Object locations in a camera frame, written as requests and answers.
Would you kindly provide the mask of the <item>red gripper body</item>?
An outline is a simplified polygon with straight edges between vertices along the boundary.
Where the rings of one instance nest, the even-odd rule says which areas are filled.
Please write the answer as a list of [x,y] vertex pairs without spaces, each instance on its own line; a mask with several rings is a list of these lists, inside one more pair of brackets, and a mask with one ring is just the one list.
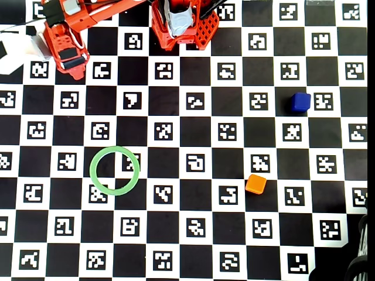
[[43,32],[46,44],[59,71],[85,71],[89,53],[79,32],[67,24],[45,24]]

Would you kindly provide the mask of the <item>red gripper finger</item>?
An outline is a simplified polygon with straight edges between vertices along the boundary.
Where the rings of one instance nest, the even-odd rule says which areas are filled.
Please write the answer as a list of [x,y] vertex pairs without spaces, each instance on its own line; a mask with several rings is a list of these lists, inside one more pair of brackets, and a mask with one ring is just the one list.
[[63,74],[69,74],[75,80],[81,80],[85,76],[86,66],[79,65],[70,69],[64,69],[61,65],[57,65],[57,70]]

